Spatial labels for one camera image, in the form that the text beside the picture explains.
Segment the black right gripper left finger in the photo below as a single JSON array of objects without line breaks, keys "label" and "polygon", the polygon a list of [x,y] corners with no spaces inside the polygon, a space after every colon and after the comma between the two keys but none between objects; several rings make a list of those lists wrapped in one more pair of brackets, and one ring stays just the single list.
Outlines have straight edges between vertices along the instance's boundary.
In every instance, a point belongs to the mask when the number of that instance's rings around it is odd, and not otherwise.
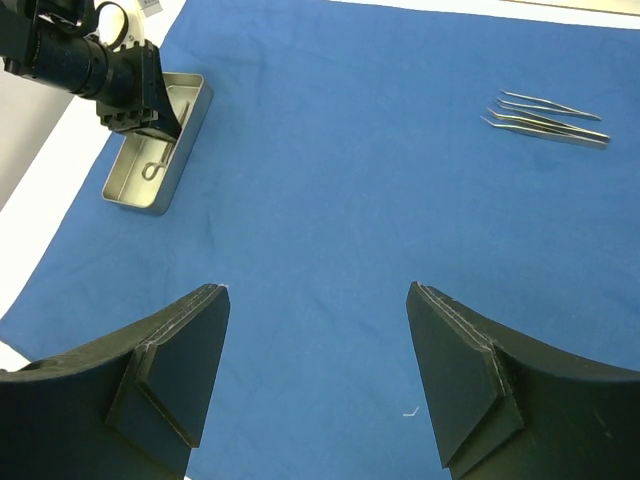
[{"label": "black right gripper left finger", "polygon": [[203,285],[1,375],[5,479],[181,479],[203,436],[230,300]]}]

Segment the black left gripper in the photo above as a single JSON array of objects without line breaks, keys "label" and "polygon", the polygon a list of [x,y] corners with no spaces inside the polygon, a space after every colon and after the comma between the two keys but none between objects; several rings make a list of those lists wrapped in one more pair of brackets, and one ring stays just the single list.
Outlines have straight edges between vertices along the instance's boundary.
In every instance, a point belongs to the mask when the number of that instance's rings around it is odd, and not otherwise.
[{"label": "black left gripper", "polygon": [[169,101],[160,53],[150,41],[107,56],[107,75],[96,101],[100,123],[120,134],[175,143],[182,127]]}]

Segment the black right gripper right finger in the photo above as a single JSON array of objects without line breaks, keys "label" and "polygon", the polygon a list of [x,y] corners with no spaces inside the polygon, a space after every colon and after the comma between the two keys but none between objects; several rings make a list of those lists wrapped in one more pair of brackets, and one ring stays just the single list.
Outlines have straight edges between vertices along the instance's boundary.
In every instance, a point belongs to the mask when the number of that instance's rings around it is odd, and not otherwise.
[{"label": "black right gripper right finger", "polygon": [[412,343],[443,468],[455,479],[635,479],[639,374],[410,286]]}]

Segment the blue surgical cloth wrap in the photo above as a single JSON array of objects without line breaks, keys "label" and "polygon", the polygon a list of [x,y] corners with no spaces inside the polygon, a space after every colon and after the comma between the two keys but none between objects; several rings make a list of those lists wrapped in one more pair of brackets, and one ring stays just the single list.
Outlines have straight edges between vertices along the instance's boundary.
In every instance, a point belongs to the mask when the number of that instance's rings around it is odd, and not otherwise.
[{"label": "blue surgical cloth wrap", "polygon": [[[192,478],[444,478],[405,308],[413,282],[638,367],[637,31],[189,1],[162,63],[214,89],[170,208],[101,198],[120,147],[109,140],[1,336],[41,359],[226,285]],[[501,90],[602,120],[501,105]],[[489,109],[611,143],[496,129]]]}]

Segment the steel tweezers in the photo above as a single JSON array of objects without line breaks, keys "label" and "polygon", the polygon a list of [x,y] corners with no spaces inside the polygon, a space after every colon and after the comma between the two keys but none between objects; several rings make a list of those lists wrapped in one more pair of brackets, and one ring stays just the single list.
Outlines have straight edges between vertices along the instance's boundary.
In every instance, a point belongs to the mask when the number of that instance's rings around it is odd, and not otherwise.
[{"label": "steel tweezers", "polygon": [[488,112],[490,117],[482,116],[481,119],[496,129],[559,143],[598,149],[605,149],[611,143],[609,135],[574,125],[532,118],[531,116],[500,114],[491,109]]},{"label": "steel tweezers", "polygon": [[567,105],[563,105],[548,99],[533,97],[520,93],[501,90],[501,97],[497,98],[497,102],[501,105],[509,107],[517,107],[547,113],[554,113],[563,116],[575,118],[583,118],[593,121],[601,121],[602,118],[594,113],[582,111]]}]

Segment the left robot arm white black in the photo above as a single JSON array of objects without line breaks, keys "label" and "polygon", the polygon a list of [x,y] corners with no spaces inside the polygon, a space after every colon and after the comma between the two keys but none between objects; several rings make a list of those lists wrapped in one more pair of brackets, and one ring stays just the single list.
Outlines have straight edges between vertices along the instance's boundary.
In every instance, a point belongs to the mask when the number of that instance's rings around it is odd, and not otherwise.
[{"label": "left robot arm white black", "polygon": [[170,104],[159,49],[147,39],[126,46],[129,18],[116,39],[97,35],[111,1],[3,1],[4,71],[96,103],[103,126],[165,142],[182,127]]}]

